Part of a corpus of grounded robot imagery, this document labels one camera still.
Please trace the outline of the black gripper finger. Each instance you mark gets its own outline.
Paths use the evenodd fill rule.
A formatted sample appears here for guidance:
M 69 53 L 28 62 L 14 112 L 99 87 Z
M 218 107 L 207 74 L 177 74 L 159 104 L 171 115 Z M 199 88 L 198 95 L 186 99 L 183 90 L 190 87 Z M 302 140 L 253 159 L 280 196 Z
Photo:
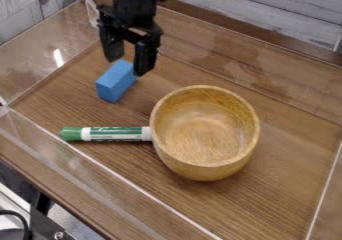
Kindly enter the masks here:
M 155 41 L 139 41 L 135 44 L 134 70 L 138 76 L 143 76 L 154 69 L 158 49 L 159 43 Z
M 99 28 L 103 53 L 110 62 L 114 62 L 125 55 L 125 42 L 117 33 L 107 27 Z

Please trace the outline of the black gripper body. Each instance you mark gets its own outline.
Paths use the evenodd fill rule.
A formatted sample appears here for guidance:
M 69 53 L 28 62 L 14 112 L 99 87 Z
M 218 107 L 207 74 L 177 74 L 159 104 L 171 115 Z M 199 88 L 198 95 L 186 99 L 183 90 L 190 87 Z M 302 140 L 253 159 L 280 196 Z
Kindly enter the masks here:
M 158 39 L 163 30 L 155 23 L 157 3 L 162 0 L 113 0 L 111 5 L 98 6 L 98 25 L 111 29 L 131 43 Z

